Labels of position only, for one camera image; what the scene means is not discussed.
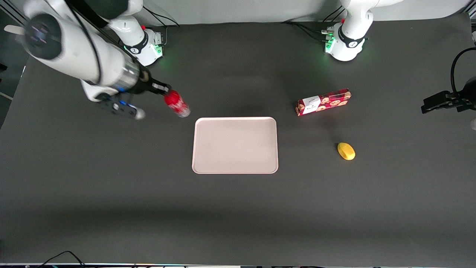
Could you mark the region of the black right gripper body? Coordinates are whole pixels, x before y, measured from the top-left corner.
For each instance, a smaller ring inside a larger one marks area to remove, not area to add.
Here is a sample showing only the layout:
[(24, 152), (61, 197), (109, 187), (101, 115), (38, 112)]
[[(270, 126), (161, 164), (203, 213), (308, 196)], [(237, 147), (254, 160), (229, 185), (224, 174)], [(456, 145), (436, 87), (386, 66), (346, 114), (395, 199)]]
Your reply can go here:
[(146, 92), (158, 94), (157, 88), (154, 87), (156, 83), (157, 80), (152, 78), (150, 71), (146, 68), (141, 68), (139, 70), (138, 81), (135, 85), (135, 93), (137, 95)]

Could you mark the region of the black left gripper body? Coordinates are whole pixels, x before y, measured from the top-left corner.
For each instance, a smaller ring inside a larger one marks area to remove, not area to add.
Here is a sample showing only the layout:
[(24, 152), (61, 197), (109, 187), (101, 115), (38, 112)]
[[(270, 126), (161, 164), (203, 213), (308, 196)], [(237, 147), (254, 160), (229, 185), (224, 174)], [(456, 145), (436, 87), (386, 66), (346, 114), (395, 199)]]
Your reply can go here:
[(450, 108), (456, 108), (457, 112), (466, 110), (476, 110), (476, 77), (470, 78), (462, 90), (457, 91), (454, 80), (451, 80), (451, 105)]

